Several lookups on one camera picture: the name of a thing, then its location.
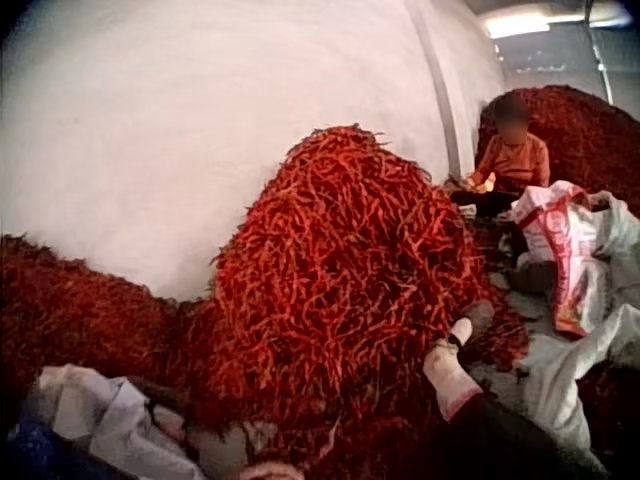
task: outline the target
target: woman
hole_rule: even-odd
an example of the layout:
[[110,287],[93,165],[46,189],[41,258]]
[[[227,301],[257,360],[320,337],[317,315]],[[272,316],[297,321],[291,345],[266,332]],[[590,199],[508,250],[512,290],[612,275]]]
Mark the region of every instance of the woman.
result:
[[[529,133],[529,113],[522,100],[506,94],[496,101],[494,122],[498,129],[478,165],[465,182],[465,191],[454,192],[458,205],[476,205],[480,217],[495,217],[509,210],[529,186],[549,186],[549,151]],[[487,177],[496,176],[494,191],[481,193]]]

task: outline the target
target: black trousers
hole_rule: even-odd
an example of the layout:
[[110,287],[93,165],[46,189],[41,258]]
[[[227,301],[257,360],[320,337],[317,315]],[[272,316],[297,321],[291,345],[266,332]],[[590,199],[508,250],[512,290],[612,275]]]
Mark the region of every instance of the black trousers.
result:
[[451,201],[458,205],[475,205],[478,217],[495,217],[511,208],[511,202],[517,200],[518,195],[503,192],[475,193],[464,190],[453,192]]
[[560,448],[544,430],[485,394],[470,399],[446,431],[452,478],[591,479],[606,472],[579,451]]

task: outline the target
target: person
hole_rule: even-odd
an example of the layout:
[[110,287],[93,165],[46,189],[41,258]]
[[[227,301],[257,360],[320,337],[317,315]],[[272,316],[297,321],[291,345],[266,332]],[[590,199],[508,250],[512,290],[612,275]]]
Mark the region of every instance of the person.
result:
[[458,320],[423,364],[448,423],[441,440],[448,478],[608,478],[596,460],[561,446],[530,420],[490,399],[464,371],[457,354],[473,324]]
[[[525,103],[515,95],[503,95],[496,101],[494,122],[498,134],[489,142],[477,170],[466,179],[464,190],[451,194],[458,205],[476,205],[480,217],[495,217],[509,210],[529,185],[549,186],[549,151],[528,131]],[[494,189],[483,193],[492,172],[496,177]]]

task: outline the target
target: plastic bag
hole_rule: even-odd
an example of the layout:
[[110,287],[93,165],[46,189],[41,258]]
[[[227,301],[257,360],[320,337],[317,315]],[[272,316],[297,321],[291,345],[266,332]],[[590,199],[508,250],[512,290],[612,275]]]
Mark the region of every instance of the plastic bag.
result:
[[608,266],[593,254],[601,246],[604,210],[592,211],[580,187],[558,181],[549,188],[527,187],[513,205],[533,262],[557,264],[553,300],[555,328],[583,337],[600,325],[608,307]]

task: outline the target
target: blue cloth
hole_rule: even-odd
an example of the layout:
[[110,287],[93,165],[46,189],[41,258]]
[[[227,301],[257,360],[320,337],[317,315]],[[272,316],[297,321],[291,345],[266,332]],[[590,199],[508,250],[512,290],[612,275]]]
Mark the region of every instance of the blue cloth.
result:
[[40,420],[23,417],[5,438],[15,478],[116,480],[129,478],[56,435]]

